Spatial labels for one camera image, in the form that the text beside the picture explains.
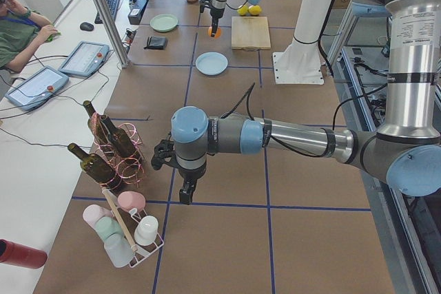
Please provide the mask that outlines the person's hand on desk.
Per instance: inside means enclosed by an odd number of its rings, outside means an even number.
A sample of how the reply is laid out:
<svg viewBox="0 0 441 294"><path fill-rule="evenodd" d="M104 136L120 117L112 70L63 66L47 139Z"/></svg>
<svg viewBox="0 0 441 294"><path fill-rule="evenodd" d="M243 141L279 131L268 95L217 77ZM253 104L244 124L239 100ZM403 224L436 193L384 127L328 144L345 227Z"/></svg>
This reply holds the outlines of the person's hand on desk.
<svg viewBox="0 0 441 294"><path fill-rule="evenodd" d="M40 42L45 43L53 35L57 35L58 33L59 31L52 24L45 25L39 31L38 39Z"/></svg>

